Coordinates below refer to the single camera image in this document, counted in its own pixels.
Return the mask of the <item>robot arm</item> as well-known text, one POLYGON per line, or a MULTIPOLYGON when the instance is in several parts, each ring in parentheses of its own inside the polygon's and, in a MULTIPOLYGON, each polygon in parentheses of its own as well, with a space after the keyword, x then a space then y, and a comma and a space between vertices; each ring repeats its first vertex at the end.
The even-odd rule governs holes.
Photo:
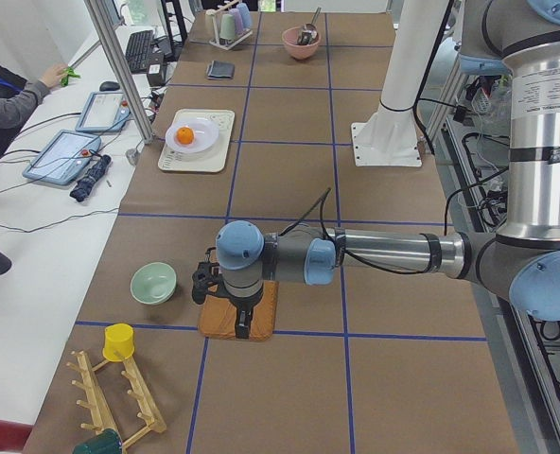
POLYGON ((414 275, 440 272, 479 284, 541 321, 560 321, 560 1, 467 1, 462 68, 512 75, 507 217, 493 234, 401 235, 310 228, 262 234, 226 224, 214 263, 193 275, 192 297, 225 298, 247 338, 268 281, 325 285, 360 263, 414 275))

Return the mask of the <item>person hand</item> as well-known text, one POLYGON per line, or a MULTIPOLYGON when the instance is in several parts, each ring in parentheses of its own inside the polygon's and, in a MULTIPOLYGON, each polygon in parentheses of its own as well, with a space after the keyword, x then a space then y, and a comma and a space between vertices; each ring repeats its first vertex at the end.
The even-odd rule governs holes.
POLYGON ((39 81, 47 88, 55 88, 61 84, 63 78, 67 75, 68 67, 63 63, 58 63, 47 68, 39 77, 39 81))

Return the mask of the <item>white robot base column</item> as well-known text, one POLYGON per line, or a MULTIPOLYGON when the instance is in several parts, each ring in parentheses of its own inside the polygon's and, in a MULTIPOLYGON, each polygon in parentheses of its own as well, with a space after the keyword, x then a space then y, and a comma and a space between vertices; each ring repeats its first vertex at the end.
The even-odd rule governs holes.
POLYGON ((351 125, 357 166, 422 165, 415 102, 451 9, 449 0, 403 4, 378 108, 367 122, 351 125))

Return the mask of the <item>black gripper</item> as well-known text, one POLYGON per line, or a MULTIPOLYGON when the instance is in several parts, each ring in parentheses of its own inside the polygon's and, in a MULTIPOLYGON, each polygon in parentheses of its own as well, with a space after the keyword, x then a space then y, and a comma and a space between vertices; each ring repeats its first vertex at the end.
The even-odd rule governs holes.
POLYGON ((229 301, 236 309, 236 337, 241 340, 247 340, 250 337, 250 325, 254 316, 254 308, 260 303, 261 296, 231 296, 229 301))

